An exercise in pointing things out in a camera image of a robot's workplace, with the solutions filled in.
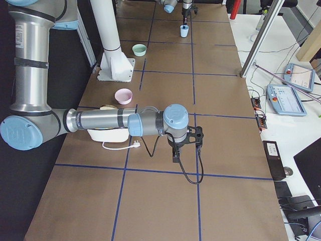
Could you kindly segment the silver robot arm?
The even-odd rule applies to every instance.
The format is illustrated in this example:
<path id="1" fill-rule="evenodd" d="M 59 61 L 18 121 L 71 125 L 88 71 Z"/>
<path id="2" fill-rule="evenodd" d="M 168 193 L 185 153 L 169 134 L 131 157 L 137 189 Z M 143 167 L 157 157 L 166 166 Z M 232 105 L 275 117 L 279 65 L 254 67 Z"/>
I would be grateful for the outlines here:
<path id="1" fill-rule="evenodd" d="M 26 151 L 56 136 L 87 130 L 110 142 L 126 130 L 129 136 L 166 136 L 173 161 L 180 161 L 180 149 L 203 144 L 201 127 L 189 126 L 186 108 L 171 104 L 165 110 L 148 106 L 77 111 L 53 109 L 47 103 L 49 31 L 78 27 L 76 1 L 8 1 L 16 23 L 16 97 L 12 115 L 1 123 L 1 137 L 12 148 Z"/>
<path id="2" fill-rule="evenodd" d="M 158 0 L 158 2 L 161 6 L 163 6 L 163 9 L 166 13 L 172 13 L 178 4 L 178 0 Z M 198 8 L 194 5 L 193 0 L 183 0 L 182 1 L 182 16 L 183 16 L 183 27 L 188 26 L 188 18 L 192 15 L 192 12 L 194 12 L 195 15 L 198 14 Z"/>

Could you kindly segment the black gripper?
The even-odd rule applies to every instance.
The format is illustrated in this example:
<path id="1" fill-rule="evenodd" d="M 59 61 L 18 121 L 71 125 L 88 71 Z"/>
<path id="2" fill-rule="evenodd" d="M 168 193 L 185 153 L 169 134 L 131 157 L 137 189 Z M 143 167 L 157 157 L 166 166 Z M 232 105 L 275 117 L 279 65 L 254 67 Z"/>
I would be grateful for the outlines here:
<path id="1" fill-rule="evenodd" d="M 193 0 L 183 0 L 182 15 L 183 15 L 183 28 L 188 26 L 188 17 L 194 12 L 195 15 L 198 14 L 198 8 L 194 5 Z"/>
<path id="2" fill-rule="evenodd" d="M 180 161 L 180 150 L 184 145 L 195 144 L 196 150 L 201 151 L 203 145 L 203 129 L 200 126 L 187 126 L 183 129 L 169 128 L 167 132 L 167 139 L 169 145 L 172 147 L 173 163 Z"/>

